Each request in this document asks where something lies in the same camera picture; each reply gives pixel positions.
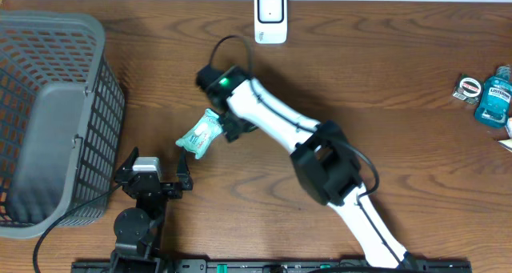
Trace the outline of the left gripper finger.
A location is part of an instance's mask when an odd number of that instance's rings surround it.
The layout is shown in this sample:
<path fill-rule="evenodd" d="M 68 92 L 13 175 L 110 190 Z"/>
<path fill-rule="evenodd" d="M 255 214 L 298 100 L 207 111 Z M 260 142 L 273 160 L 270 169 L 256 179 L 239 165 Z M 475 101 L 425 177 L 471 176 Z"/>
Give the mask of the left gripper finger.
<path fill-rule="evenodd" d="M 136 159 L 139 156 L 139 150 L 137 147 L 134 147 L 133 150 L 130 152 L 127 159 L 122 163 L 122 165 L 119 167 L 119 172 L 129 172 L 132 171 L 132 167 L 136 161 Z"/>
<path fill-rule="evenodd" d="M 189 167 L 186 162 L 186 150 L 182 149 L 179 155 L 176 175 L 181 184 L 182 191 L 192 191 L 194 182 L 191 178 Z"/>

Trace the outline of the teal wet wipes pack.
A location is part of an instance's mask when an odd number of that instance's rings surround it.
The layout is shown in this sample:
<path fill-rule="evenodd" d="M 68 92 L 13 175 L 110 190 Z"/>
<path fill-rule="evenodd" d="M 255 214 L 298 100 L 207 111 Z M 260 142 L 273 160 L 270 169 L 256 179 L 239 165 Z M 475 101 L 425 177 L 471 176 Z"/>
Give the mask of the teal wet wipes pack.
<path fill-rule="evenodd" d="M 223 133 L 220 116 L 210 108 L 205 109 L 204 115 L 187 131 L 175 144 L 201 159 L 211 143 Z"/>

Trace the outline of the small green box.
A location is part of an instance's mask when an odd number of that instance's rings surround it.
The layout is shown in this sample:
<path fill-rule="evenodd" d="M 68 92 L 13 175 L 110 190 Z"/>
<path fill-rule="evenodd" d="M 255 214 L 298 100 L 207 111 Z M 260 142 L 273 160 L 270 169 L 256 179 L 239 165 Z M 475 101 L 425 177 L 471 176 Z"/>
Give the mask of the small green box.
<path fill-rule="evenodd" d="M 481 100 L 482 90 L 482 83 L 476 78 L 461 74 L 455 83 L 452 96 L 470 105 L 477 105 Z"/>

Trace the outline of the teal mouthwash bottle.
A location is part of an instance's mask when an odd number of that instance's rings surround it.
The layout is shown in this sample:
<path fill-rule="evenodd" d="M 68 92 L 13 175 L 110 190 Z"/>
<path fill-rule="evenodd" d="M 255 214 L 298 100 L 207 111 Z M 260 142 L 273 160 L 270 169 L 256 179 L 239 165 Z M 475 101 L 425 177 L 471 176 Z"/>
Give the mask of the teal mouthwash bottle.
<path fill-rule="evenodd" d="M 484 82 L 481 101 L 474 113 L 480 122 L 493 128 L 502 128 L 509 117 L 511 103 L 511 68 L 500 66 Z"/>

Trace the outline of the orange snack bag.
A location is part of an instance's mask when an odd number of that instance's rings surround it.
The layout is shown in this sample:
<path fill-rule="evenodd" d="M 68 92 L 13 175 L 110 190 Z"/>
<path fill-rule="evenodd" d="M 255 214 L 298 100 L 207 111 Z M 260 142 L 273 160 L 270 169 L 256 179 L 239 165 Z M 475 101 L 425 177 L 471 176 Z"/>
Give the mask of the orange snack bag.
<path fill-rule="evenodd" d="M 498 140 L 498 143 L 508 151 L 512 151 L 512 118 L 508 118 L 505 128 L 508 139 Z"/>

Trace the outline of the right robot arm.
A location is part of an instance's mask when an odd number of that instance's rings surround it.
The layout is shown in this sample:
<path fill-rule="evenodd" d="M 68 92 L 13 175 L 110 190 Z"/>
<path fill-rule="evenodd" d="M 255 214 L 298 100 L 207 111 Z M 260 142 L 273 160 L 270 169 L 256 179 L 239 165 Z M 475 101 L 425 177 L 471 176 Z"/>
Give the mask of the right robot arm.
<path fill-rule="evenodd" d="M 407 249 L 392 235 L 370 201 L 377 189 L 366 187 L 360 175 L 361 164 L 366 163 L 377 179 L 375 165 L 348 143 L 339 125 L 298 113 L 237 66 L 222 72 L 207 65 L 198 72 L 196 83 L 222 111 L 222 125 L 229 140 L 259 128 L 289 153 L 302 189 L 316 203 L 340 216 L 369 265 L 408 267 Z"/>

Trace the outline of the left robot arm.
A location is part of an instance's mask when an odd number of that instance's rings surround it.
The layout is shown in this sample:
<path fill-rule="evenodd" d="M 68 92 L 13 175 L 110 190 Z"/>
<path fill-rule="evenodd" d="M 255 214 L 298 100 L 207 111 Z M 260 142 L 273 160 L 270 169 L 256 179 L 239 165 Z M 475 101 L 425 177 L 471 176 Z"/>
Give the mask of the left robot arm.
<path fill-rule="evenodd" d="M 114 181 L 136 201 L 114 221 L 115 249 L 110 272 L 165 272 L 167 257 L 160 254 L 167 203 L 193 189 L 186 152 L 179 155 L 176 182 L 163 182 L 159 158 L 141 157 L 135 147 L 117 169 Z"/>

